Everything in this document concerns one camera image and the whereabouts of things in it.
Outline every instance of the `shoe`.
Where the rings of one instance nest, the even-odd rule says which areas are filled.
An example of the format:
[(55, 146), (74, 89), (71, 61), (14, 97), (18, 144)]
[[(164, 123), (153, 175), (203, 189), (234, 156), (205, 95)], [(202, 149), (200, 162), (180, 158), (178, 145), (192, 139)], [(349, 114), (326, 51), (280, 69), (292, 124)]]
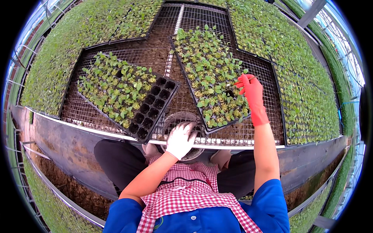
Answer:
[(219, 170), (222, 171), (222, 169), (224, 170), (228, 168), (231, 156), (231, 150), (221, 149), (211, 156), (210, 161), (213, 164), (217, 164)]
[(151, 157), (153, 157), (156, 153), (159, 153), (158, 151), (158, 148), (155, 144), (151, 144), (151, 143), (148, 143), (148, 144), (142, 144), (142, 149), (144, 150), (145, 152), (145, 164), (149, 164), (149, 160), (151, 159)]

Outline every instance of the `hand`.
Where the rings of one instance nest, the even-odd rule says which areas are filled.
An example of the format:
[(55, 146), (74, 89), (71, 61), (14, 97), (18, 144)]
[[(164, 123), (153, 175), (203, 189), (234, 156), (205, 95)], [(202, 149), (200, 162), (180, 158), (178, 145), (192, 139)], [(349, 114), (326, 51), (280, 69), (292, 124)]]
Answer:
[(182, 122), (173, 128), (168, 136), (166, 151), (181, 160), (192, 149), (197, 132), (191, 131), (196, 125), (195, 122)]
[(251, 121), (254, 127), (269, 123), (266, 108), (263, 104), (263, 86), (254, 75), (244, 75), (238, 78), (235, 85), (243, 89), (239, 92), (240, 95), (245, 93), (247, 102), (251, 109)]

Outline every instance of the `black pants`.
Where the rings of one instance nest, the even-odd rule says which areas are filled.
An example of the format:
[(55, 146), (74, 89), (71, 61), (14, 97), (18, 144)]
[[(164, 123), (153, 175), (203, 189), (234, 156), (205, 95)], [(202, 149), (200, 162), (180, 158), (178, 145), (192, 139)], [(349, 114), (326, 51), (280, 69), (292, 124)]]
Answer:
[[(135, 146), (109, 139), (94, 148), (96, 160), (108, 178), (123, 190), (147, 165)], [(255, 161), (252, 150), (232, 155), (229, 168), (217, 174), (220, 193), (233, 193), (238, 199), (254, 189)]]

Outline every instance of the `blue shirt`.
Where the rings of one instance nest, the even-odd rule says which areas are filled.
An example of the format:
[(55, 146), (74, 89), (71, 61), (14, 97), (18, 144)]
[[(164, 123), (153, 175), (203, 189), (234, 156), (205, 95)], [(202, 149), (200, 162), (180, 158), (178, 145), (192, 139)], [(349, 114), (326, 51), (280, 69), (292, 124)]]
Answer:
[[(251, 205), (242, 202), (240, 205), (263, 232), (290, 232), (288, 211), (279, 180), (265, 182), (256, 191)], [(117, 200), (110, 206), (103, 233), (136, 232), (141, 216), (142, 208), (138, 202), (129, 198)], [(156, 221), (153, 232), (245, 231), (229, 208), (210, 207), (163, 216)]]

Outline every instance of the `dirt floor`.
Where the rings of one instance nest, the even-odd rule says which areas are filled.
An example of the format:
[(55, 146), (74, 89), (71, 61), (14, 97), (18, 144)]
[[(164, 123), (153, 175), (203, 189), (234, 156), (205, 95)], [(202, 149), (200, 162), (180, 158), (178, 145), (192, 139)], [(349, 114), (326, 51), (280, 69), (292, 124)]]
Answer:
[(299, 206), (326, 182), (326, 180), (338, 166), (343, 157), (343, 154), (344, 150), (342, 150), (341, 153), (323, 171), (313, 176), (296, 190), (285, 195), (285, 201), (286, 205), (288, 206), (288, 211), (291, 211), (295, 207)]
[[(25, 141), (25, 133), (20, 133), (20, 138)], [(42, 153), (36, 144), (29, 145), (31, 149)], [(91, 214), (106, 220), (110, 204), (113, 202), (79, 184), (75, 179), (66, 175), (52, 161), (30, 152), (31, 158), (50, 182), (64, 195)]]

